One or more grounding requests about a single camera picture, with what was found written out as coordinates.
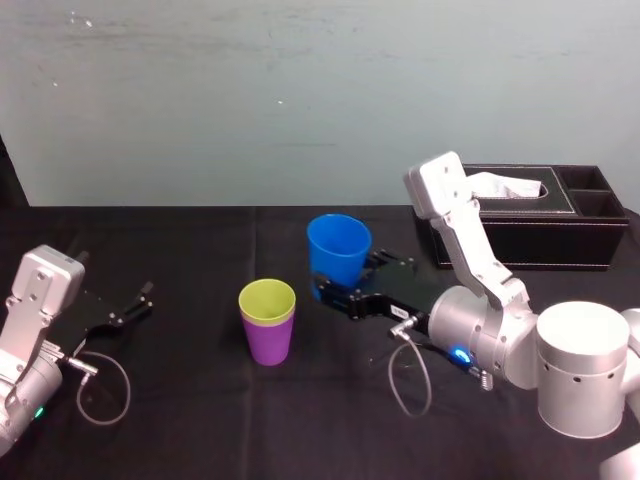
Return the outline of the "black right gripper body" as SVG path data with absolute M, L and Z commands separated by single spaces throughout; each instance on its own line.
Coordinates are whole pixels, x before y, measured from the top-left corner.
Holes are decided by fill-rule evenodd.
M 384 268 L 370 276 L 362 275 L 355 289 L 360 295 L 360 316 L 385 316 L 397 322 L 415 317 L 417 326 L 427 326 L 443 285 L 421 276 L 416 267 L 412 275 L 401 268 Z

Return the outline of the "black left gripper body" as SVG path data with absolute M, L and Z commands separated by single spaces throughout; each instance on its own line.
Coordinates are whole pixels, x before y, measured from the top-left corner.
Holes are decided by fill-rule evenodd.
M 75 350 L 92 334 L 120 328 L 125 322 L 126 316 L 121 309 L 91 292 L 83 291 L 56 317 L 48 330 L 47 341 L 61 350 Z

